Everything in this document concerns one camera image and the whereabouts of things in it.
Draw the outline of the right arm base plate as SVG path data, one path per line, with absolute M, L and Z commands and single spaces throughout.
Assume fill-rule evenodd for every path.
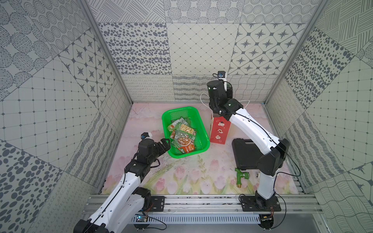
M 282 210 L 275 195 L 268 200 L 260 196 L 245 195 L 240 195 L 238 199 L 244 212 L 280 212 Z

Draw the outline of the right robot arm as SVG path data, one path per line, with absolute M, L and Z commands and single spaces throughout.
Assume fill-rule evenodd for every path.
M 207 83 L 209 106 L 213 113 L 219 114 L 240 128 L 260 150 L 261 156 L 255 160 L 256 168 L 260 170 L 255 203 L 259 209 L 264 209 L 269 201 L 275 199 L 276 173 L 286 159 L 289 142 L 270 134 L 251 117 L 239 101 L 229 98 L 225 84 L 223 80 Z

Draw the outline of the green plastic basket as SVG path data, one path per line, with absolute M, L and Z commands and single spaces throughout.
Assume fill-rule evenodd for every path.
M 184 158 L 206 152 L 210 147 L 208 134 L 198 110 L 183 107 L 162 115 L 165 138 L 171 141 L 169 155 Z

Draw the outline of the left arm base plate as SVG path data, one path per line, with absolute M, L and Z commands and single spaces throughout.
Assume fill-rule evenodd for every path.
M 165 199 L 165 196 L 151 196 L 150 207 L 147 209 L 147 212 L 163 212 Z

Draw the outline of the white red paper gift bag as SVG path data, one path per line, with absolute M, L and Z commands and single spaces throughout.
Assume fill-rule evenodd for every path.
M 208 104 L 204 103 L 202 97 L 207 97 L 206 93 L 200 95 L 201 103 L 211 111 L 211 124 L 210 124 L 210 142 L 213 144 L 226 145 L 231 147 L 233 139 L 240 136 L 238 126 L 233 125 L 230 121 L 226 120 L 223 116 L 212 112 Z

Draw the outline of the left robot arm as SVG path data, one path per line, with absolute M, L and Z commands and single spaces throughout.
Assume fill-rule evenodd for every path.
M 169 139 L 155 142 L 145 133 L 124 174 L 104 203 L 87 220 L 79 220 L 75 233 L 121 233 L 135 214 L 151 207 L 151 191 L 141 183 L 158 157 L 171 148 Z

